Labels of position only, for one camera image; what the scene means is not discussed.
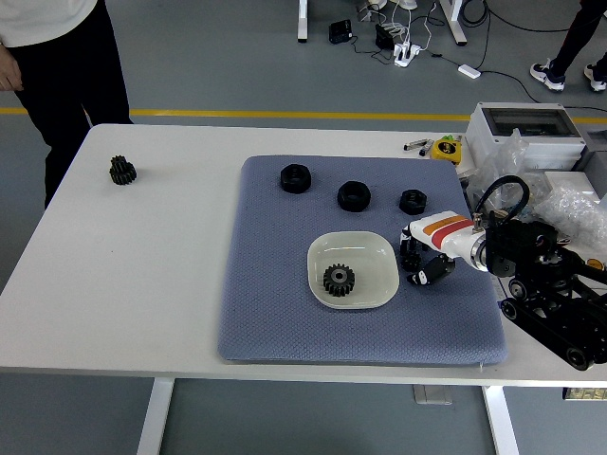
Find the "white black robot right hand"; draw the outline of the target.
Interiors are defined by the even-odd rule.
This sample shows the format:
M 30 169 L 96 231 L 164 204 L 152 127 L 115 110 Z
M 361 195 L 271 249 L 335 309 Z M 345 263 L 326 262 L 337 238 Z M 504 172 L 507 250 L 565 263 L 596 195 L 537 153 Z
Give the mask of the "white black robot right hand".
M 480 222 L 451 210 L 412 221 L 401 230 L 400 256 L 407 281 L 416 285 L 438 282 L 462 258 L 472 268 L 487 272 L 486 232 Z

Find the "person's hand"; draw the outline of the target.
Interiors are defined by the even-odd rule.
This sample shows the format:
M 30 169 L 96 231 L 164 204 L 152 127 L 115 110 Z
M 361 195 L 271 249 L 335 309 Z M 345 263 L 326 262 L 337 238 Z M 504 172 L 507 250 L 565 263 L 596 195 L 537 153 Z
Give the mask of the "person's hand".
M 0 89 L 12 92 L 23 89 L 20 67 L 3 45 L 0 45 Z

